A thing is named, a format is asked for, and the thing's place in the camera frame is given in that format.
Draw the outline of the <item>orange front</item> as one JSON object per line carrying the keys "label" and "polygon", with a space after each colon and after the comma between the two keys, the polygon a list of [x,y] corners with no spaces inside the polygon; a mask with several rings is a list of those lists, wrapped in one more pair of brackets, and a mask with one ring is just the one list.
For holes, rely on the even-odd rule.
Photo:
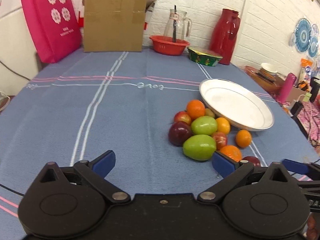
{"label": "orange front", "polygon": [[242,153],[236,146],[226,145],[223,146],[219,151],[236,162],[242,160]]}

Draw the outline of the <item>dark red plum front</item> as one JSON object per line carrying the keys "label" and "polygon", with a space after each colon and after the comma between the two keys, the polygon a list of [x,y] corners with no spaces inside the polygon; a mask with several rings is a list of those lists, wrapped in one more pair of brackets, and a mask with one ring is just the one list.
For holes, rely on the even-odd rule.
{"label": "dark red plum front", "polygon": [[246,157],[243,158],[243,160],[249,161],[250,163],[252,163],[256,167],[260,167],[261,166],[260,160],[255,156],[246,156]]}

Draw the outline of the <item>dark red plum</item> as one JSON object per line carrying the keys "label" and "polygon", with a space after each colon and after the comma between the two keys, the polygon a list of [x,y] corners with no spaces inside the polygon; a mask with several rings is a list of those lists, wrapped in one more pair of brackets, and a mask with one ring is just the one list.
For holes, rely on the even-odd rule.
{"label": "dark red plum", "polygon": [[186,122],[178,121],[170,127],[168,139],[173,145],[182,146],[192,135],[191,127]]}
{"label": "dark red plum", "polygon": [[260,160],[255,156],[246,156],[246,157],[243,158],[243,160],[249,161],[250,163],[252,163],[256,167],[260,167],[261,166]]}

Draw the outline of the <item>red apple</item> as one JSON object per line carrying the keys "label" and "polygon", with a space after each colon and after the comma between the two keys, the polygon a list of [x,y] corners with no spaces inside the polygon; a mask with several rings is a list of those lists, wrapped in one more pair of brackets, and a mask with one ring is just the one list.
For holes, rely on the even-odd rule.
{"label": "red apple", "polygon": [[216,142],[216,149],[219,151],[221,148],[225,147],[228,144],[228,138],[225,133],[215,132],[212,134],[212,138]]}
{"label": "red apple", "polygon": [[174,123],[185,122],[188,126],[192,123],[192,118],[188,115],[186,111],[180,111],[174,116]]}

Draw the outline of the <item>small orange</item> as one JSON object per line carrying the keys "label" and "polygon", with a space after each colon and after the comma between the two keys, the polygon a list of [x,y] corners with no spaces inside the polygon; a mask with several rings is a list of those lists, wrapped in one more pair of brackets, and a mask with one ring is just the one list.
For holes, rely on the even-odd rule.
{"label": "small orange", "polygon": [[251,144],[251,141],[252,136],[249,131],[242,129],[237,132],[235,142],[239,147],[246,148]]}

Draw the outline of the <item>green apple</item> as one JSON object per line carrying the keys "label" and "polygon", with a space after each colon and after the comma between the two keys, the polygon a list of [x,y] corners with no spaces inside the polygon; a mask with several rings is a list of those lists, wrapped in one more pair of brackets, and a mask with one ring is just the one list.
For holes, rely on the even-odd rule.
{"label": "green apple", "polygon": [[183,143],[183,154],[196,161],[207,161],[216,151],[215,140],[208,135],[193,135]]}
{"label": "green apple", "polygon": [[211,116],[201,116],[191,123],[191,130],[194,135],[211,136],[214,132],[217,132],[217,122]]}

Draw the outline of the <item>yellow orange citrus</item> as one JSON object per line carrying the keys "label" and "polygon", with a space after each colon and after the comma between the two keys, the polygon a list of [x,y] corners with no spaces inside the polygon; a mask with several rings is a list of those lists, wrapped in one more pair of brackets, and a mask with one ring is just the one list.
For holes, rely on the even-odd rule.
{"label": "yellow orange citrus", "polygon": [[226,118],[219,117],[216,119],[217,122],[217,131],[225,135],[228,135],[231,130],[231,125]]}

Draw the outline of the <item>brown kiwi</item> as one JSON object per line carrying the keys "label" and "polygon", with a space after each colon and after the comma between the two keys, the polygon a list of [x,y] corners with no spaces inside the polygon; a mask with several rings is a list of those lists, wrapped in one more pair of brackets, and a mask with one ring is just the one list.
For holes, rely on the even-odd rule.
{"label": "brown kiwi", "polygon": [[205,113],[204,114],[205,114],[205,116],[210,116],[210,117],[215,119],[215,113],[209,108],[205,108]]}

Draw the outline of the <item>large orange back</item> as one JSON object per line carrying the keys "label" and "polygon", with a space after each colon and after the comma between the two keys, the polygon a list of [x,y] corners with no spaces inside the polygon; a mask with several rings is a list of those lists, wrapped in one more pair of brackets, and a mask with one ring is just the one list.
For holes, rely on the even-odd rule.
{"label": "large orange back", "polygon": [[186,106],[186,112],[191,117],[192,120],[195,120],[201,116],[205,115],[205,106],[200,100],[191,100]]}

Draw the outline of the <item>white round plate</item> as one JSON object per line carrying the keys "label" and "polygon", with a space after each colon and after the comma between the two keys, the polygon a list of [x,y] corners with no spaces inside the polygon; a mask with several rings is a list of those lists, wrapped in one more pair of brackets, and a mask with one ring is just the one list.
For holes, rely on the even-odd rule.
{"label": "white round plate", "polygon": [[274,114],[257,95],[229,80],[206,79],[199,85],[204,103],[231,125],[248,131],[264,131],[274,124]]}

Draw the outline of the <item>blue striped tablecloth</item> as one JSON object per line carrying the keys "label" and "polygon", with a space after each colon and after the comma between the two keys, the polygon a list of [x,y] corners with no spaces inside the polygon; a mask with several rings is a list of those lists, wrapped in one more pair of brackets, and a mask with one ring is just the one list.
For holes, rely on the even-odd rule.
{"label": "blue striped tablecloth", "polygon": [[129,194],[199,194],[218,182],[210,161],[187,158],[168,141],[174,115],[201,98],[205,79],[238,83],[272,111],[273,127],[252,133],[243,155],[263,165],[317,161],[296,123],[234,65],[200,66],[152,49],[77,50],[44,68],[1,113],[1,239],[24,237],[17,206],[49,161],[68,166],[112,150],[116,165],[107,180]]}

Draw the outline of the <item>brown wooden bowl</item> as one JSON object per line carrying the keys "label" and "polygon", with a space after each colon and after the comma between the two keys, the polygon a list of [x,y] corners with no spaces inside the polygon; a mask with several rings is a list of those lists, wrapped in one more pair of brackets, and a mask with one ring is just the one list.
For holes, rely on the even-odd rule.
{"label": "brown wooden bowl", "polygon": [[269,94],[277,94],[280,92],[280,89],[283,84],[283,80],[276,76],[274,82],[268,81],[266,78],[262,77],[259,71],[251,66],[245,66],[244,71],[247,75],[251,77],[262,89],[264,89]]}

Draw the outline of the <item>green foil bowl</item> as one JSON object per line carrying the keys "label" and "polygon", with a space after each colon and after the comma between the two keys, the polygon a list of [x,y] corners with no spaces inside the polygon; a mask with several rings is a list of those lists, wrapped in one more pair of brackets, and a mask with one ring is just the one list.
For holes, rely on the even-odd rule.
{"label": "green foil bowl", "polygon": [[208,49],[200,47],[191,47],[188,48],[189,59],[195,63],[201,65],[214,67],[222,59],[222,56]]}

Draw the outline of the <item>blue paper fan decoration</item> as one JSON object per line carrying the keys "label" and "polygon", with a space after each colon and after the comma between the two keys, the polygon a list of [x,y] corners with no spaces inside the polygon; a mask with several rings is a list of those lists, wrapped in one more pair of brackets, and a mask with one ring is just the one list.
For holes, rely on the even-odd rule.
{"label": "blue paper fan decoration", "polygon": [[295,47],[299,53],[307,53],[310,58],[318,56],[319,26],[307,18],[301,18],[289,39],[289,46]]}

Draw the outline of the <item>red plastic basin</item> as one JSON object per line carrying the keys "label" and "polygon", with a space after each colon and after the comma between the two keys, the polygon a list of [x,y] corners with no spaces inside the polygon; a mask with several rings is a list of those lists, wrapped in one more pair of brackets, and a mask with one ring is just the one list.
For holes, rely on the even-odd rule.
{"label": "red plastic basin", "polygon": [[188,41],[177,39],[173,42],[171,37],[161,35],[152,35],[149,39],[152,41],[155,52],[169,56],[182,55],[185,48],[190,45]]}

